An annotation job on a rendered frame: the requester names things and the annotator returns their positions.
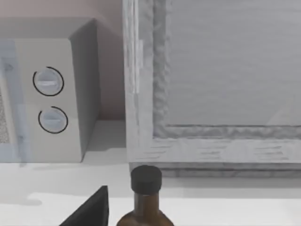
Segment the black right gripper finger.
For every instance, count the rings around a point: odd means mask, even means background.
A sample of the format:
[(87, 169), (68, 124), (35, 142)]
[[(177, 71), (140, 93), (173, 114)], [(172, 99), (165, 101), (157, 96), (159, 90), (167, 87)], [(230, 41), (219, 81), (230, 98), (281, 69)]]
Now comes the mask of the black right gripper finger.
[(59, 226), (108, 226), (108, 186), (101, 186)]

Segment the pale microwave oven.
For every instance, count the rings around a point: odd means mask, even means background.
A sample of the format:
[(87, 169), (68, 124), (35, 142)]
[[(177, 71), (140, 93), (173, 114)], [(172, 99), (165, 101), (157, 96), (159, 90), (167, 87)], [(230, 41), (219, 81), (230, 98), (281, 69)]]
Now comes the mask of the pale microwave oven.
[(81, 162), (99, 96), (94, 19), (0, 18), (0, 163)]

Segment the brown bottle with black cap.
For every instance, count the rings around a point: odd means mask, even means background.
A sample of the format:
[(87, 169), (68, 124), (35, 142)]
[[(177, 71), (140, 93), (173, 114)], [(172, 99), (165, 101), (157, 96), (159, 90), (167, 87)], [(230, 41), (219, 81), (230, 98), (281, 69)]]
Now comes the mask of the brown bottle with black cap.
[(116, 226), (174, 226), (159, 208), (162, 173), (159, 168), (141, 165), (131, 171), (134, 209), (125, 214)]

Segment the grey microwave knob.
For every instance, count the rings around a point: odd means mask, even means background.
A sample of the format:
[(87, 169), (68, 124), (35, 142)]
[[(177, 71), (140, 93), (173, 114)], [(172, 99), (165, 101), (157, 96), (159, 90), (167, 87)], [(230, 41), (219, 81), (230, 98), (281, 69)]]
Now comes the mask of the grey microwave knob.
[(61, 108), (51, 106), (39, 112), (38, 122), (44, 131), (50, 134), (59, 134), (66, 130), (69, 120)]
[(32, 83), (40, 94), (47, 97), (58, 95), (64, 88), (62, 74), (50, 66), (35, 71), (32, 77)]

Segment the grey cabinet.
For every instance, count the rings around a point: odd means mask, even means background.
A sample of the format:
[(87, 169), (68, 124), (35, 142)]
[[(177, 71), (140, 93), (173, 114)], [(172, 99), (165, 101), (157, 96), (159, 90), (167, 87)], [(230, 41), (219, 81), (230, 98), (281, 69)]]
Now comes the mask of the grey cabinet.
[(127, 159), (301, 178), (301, 0), (123, 0)]

